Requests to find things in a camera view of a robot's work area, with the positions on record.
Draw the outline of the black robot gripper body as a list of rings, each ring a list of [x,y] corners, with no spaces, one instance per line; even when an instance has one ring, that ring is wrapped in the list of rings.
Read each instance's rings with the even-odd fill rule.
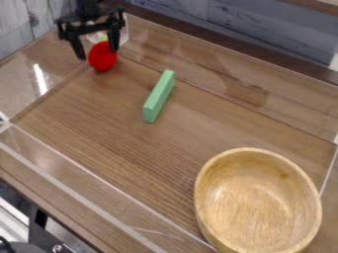
[[[120,6],[101,9],[98,7],[101,1],[76,0],[74,12],[56,20],[57,35],[61,40],[68,41],[69,33],[84,35],[100,30],[106,31],[109,41],[120,39],[120,30],[125,26],[124,9]]]

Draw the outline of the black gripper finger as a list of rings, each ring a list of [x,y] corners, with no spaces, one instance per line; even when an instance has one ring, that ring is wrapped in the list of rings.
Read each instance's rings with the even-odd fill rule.
[[[117,29],[110,29],[106,31],[109,48],[113,52],[118,50],[120,44],[120,31]]]
[[[68,41],[69,41],[69,44],[70,44],[70,47],[73,49],[76,57],[80,60],[84,60],[85,59],[85,53],[84,53],[84,48],[82,48],[81,41],[80,41],[77,35],[69,35],[68,36]]]

